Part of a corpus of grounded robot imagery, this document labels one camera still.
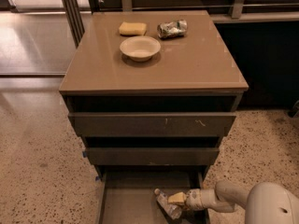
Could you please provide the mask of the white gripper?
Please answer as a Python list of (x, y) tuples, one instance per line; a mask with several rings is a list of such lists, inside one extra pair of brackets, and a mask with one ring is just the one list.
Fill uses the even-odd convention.
[(204, 189), (190, 189), (187, 194), (179, 192), (168, 197), (170, 204), (186, 206), (193, 211), (201, 211), (207, 208), (208, 192)]

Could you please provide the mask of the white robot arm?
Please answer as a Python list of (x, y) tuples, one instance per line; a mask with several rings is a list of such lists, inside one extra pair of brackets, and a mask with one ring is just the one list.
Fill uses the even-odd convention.
[(183, 209), (212, 209), (234, 212), (238, 205), (245, 210), (245, 224), (299, 224), (299, 198), (282, 186), (262, 182), (251, 190), (229, 181), (219, 181), (214, 189), (190, 189), (171, 195), (167, 202)]

